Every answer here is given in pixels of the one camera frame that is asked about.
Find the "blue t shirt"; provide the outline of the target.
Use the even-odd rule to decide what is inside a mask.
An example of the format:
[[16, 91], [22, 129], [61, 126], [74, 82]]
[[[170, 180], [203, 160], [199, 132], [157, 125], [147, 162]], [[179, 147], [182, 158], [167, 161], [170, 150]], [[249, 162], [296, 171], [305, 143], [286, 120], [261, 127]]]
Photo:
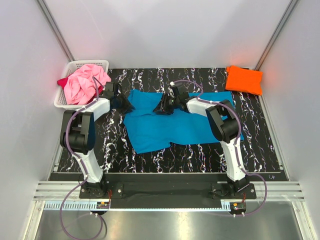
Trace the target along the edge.
[[207, 117], [175, 109], [171, 115], [153, 112], [161, 101], [161, 92], [131, 90], [129, 102], [135, 109], [126, 114], [124, 125], [129, 141], [138, 154], [178, 145], [212, 144], [214, 137]]

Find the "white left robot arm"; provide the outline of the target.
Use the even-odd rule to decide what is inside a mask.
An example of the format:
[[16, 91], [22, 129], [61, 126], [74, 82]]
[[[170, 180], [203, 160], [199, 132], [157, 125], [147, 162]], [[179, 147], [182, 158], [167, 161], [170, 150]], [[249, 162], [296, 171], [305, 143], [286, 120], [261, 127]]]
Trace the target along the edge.
[[102, 115], [117, 110], [125, 115], [135, 108], [124, 95], [118, 82], [107, 82], [102, 93], [96, 92], [93, 100], [77, 110], [65, 110], [60, 131], [60, 145], [71, 153], [83, 174], [81, 191], [103, 198], [108, 193], [104, 172], [98, 164], [95, 121]]

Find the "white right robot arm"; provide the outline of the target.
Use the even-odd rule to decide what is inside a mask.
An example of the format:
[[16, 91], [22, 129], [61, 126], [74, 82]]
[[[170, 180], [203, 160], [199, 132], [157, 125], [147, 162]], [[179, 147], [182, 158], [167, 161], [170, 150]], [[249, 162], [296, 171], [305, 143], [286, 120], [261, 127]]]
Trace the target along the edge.
[[222, 101], [204, 100], [200, 96], [190, 96], [183, 83], [177, 80], [169, 84], [153, 112], [157, 115], [172, 115], [175, 109], [188, 114], [206, 117], [213, 136], [222, 146], [226, 165], [227, 183], [219, 197], [239, 198], [250, 184], [241, 153], [241, 122], [235, 108], [227, 99]]

